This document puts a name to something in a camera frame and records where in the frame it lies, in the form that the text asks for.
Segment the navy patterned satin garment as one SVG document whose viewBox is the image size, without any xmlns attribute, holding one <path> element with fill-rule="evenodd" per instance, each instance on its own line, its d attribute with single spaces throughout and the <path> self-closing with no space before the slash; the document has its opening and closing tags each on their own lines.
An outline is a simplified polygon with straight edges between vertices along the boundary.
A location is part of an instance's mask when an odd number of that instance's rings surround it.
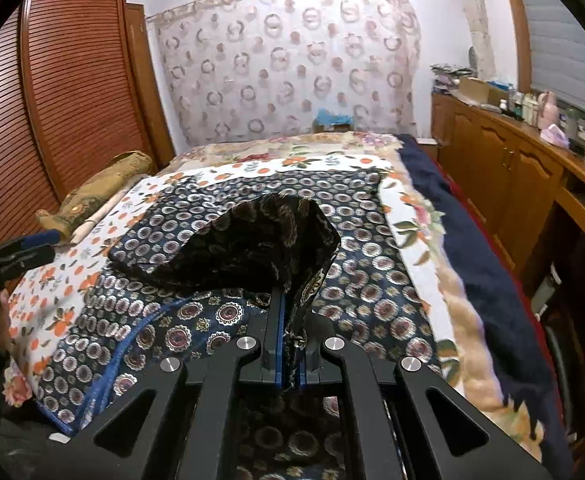
<svg viewBox="0 0 585 480">
<path fill-rule="evenodd" d="M 156 266 L 136 261 L 122 268 L 128 278 L 174 292 L 179 306 L 210 290 L 248 292 L 261 310 L 250 316 L 245 333 L 230 341 L 245 336 L 250 321 L 268 310 L 273 292 L 284 296 L 283 382 L 267 398 L 242 405 L 234 478 L 285 479 L 292 466 L 299 466 L 305 478 L 347 478 L 338 401 L 335 396 L 320 396 L 301 382 L 309 345 L 304 324 L 309 314 L 321 315 L 312 304 L 340 245 L 337 229 L 314 200 L 268 192 L 230 207 L 189 237 L 170 260 Z M 147 365 L 135 384 L 148 368 L 168 359 L 201 360 L 165 356 Z M 123 396 L 106 399 L 104 389 L 112 379 L 114 372 L 106 370 L 86 393 L 78 428 L 58 424 L 68 441 L 50 444 L 38 478 L 49 479 L 49 452 L 68 443 Z"/>
</svg>

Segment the white orange-print cloth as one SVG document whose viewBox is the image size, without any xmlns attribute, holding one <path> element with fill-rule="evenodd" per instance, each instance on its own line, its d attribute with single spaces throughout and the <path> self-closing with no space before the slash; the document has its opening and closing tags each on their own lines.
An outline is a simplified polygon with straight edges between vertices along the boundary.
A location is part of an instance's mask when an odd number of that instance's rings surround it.
<svg viewBox="0 0 585 480">
<path fill-rule="evenodd" d="M 29 271 L 9 299 L 15 370 L 32 385 L 55 378 L 86 387 L 126 337 L 122 373 L 133 377 L 174 351 L 203 358 L 242 333 L 260 304 L 245 292 L 201 292 L 184 307 L 173 292 L 109 269 L 124 250 L 166 261 L 207 222 L 268 192 L 314 200 L 341 246 L 313 301 L 343 337 L 378 358 L 410 354 L 437 370 L 457 360 L 437 276 L 442 216 L 405 171 L 375 155 L 333 152 L 181 168 L 128 189 L 78 244 Z"/>
</svg>

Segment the floral cream bedspread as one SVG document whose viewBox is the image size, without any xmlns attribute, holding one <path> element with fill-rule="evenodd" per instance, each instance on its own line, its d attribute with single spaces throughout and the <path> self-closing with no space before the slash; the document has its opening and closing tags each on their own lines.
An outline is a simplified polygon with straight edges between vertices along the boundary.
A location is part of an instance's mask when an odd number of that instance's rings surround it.
<svg viewBox="0 0 585 480">
<path fill-rule="evenodd" d="M 411 149 L 379 134 L 298 136 L 201 148 L 114 196 L 82 240 L 26 274 L 9 299 L 12 358 L 2 399 L 35 400 L 66 429 L 83 422 L 86 393 L 106 370 L 107 400 L 165 356 L 201 359 L 245 333 L 260 312 L 248 292 L 174 292 L 133 280 L 130 262 L 170 260 L 230 207 L 268 192 L 314 200 L 341 245 L 313 302 L 372 356 L 414 356 L 534 457 L 546 425 L 501 383 L 477 303 L 444 249 L 445 213 L 416 188 Z"/>
</svg>

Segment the navy blue blanket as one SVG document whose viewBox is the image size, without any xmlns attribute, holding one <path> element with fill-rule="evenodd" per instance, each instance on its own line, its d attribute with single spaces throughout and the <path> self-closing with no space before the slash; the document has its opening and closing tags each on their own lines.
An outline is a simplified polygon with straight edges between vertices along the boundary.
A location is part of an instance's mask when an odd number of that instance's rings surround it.
<svg viewBox="0 0 585 480">
<path fill-rule="evenodd" d="M 466 398 L 555 479 L 572 474 L 556 377 L 539 323 L 456 186 L 408 134 L 397 154 L 414 189 L 442 216 L 441 284 Z"/>
</svg>

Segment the brown louvered wardrobe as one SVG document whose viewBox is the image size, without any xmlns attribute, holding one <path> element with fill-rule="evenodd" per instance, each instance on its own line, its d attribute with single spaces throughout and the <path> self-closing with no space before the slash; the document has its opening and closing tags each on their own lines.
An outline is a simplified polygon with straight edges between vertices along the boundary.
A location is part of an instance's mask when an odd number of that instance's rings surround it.
<svg viewBox="0 0 585 480">
<path fill-rule="evenodd" d="M 143 6 L 23 0 L 0 29 L 0 243 L 128 151 L 175 154 Z"/>
</svg>

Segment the wooden sideboard cabinet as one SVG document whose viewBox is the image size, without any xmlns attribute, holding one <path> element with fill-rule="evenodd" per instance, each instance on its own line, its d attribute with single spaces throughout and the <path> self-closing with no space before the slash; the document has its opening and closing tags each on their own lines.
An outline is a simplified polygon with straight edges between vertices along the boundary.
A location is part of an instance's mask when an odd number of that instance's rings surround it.
<svg viewBox="0 0 585 480">
<path fill-rule="evenodd" d="M 521 276 L 554 207 L 585 232 L 585 162 L 521 122 L 431 96 L 437 161 L 489 234 L 506 268 Z"/>
</svg>

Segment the circle-patterned sheer curtain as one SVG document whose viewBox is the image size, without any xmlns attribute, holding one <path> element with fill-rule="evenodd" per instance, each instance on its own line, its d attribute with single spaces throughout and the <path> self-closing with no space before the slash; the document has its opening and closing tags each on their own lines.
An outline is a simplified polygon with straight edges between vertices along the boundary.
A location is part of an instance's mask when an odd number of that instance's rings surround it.
<svg viewBox="0 0 585 480">
<path fill-rule="evenodd" d="M 189 146 L 296 136 L 323 115 L 358 131 L 416 129 L 409 0 L 194 0 L 151 22 Z"/>
</svg>

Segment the blue-topped box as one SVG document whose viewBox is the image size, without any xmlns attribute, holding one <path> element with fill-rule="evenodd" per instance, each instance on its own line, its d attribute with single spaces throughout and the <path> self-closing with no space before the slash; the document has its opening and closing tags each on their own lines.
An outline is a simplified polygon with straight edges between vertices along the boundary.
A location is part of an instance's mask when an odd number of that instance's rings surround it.
<svg viewBox="0 0 585 480">
<path fill-rule="evenodd" d="M 354 119 L 350 115 L 333 114 L 321 108 L 315 116 L 312 129 L 314 133 L 352 131 Z"/>
</svg>

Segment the pink figurine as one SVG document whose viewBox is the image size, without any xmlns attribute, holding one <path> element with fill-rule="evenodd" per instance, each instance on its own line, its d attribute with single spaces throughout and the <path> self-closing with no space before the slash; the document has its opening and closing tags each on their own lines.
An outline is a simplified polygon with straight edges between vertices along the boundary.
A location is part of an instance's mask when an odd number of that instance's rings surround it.
<svg viewBox="0 0 585 480">
<path fill-rule="evenodd" d="M 537 98 L 537 128 L 548 129 L 559 122 L 559 108 L 552 91 L 542 92 Z"/>
</svg>

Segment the cardboard box on sideboard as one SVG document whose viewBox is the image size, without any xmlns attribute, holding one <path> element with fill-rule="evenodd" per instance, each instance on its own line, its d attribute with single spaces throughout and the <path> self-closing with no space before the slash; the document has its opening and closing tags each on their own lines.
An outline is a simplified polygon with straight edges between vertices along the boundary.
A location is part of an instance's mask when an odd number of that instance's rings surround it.
<svg viewBox="0 0 585 480">
<path fill-rule="evenodd" d="M 461 78 L 457 90 L 464 98 L 477 104 L 500 106 L 501 101 L 508 99 L 507 90 L 497 88 L 493 84 L 475 77 Z"/>
</svg>

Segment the window roller shutter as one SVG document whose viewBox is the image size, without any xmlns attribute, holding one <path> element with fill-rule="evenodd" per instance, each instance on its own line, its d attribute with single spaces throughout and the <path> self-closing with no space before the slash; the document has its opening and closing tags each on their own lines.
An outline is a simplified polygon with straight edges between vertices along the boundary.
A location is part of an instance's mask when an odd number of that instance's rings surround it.
<svg viewBox="0 0 585 480">
<path fill-rule="evenodd" d="M 585 112 L 585 30 L 560 0 L 523 0 L 532 87 Z"/>
</svg>

